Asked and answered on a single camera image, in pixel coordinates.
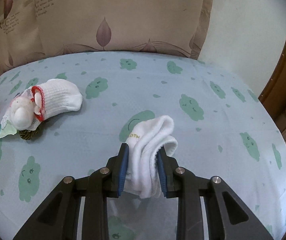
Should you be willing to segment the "leaf pattern beige curtain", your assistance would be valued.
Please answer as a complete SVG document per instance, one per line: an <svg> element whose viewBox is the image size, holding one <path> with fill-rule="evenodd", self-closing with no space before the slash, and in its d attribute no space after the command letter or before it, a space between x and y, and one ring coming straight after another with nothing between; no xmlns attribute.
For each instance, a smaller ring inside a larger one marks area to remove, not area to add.
<svg viewBox="0 0 286 240"><path fill-rule="evenodd" d="M143 51L197 59L213 0L0 0L0 75L48 57Z"/></svg>

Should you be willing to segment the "white sock ball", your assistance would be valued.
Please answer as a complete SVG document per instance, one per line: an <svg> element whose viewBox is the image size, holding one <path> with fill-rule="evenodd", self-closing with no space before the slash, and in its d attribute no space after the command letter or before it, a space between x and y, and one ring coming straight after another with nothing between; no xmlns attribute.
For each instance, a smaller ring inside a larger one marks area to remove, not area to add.
<svg viewBox="0 0 286 240"><path fill-rule="evenodd" d="M29 98L17 97L10 107L10 123L19 131L28 129L33 122L36 104Z"/></svg>

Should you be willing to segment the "white sock red trim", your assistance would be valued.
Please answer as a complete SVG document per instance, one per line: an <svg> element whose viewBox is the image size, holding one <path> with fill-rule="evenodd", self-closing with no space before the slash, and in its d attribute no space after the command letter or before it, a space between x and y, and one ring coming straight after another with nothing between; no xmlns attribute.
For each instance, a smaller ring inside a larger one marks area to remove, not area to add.
<svg viewBox="0 0 286 240"><path fill-rule="evenodd" d="M83 96L78 87L64 79L50 79L40 85L32 86L35 116L43 122L65 112L79 111Z"/></svg>

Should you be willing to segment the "wet wipes pack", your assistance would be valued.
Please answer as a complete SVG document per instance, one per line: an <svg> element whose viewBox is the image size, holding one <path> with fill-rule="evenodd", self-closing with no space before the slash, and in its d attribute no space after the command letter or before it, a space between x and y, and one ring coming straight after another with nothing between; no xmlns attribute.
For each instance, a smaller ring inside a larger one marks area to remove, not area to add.
<svg viewBox="0 0 286 240"><path fill-rule="evenodd" d="M34 97L32 94L32 87L29 87L28 89L24 90L22 92L22 94L18 94L17 96L14 97L17 98L19 96L21 97L26 97L31 99L34 102ZM3 137L6 137L7 135L15 135L17 132L19 132L19 130L17 130L11 123L10 123L10 107L11 107L11 103L9 104L4 116L1 119L0 122L0 139ZM39 125L40 125L40 121L37 119L36 115L34 116L32 125L27 129L30 131L34 131Z"/></svg>

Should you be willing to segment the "cloud pattern tablecloth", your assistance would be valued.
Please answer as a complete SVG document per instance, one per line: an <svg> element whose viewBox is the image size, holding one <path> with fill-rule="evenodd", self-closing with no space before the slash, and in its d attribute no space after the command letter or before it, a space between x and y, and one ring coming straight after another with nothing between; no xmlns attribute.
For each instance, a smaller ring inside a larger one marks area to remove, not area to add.
<svg viewBox="0 0 286 240"><path fill-rule="evenodd" d="M78 112L44 122L29 141L0 139L0 237L12 239L65 177L105 165L136 124L174 120L180 166L220 176L274 239L286 233L286 144L256 95L236 75L179 57L79 53L40 60L0 76L0 122L10 102L50 79L74 83Z"/></svg>

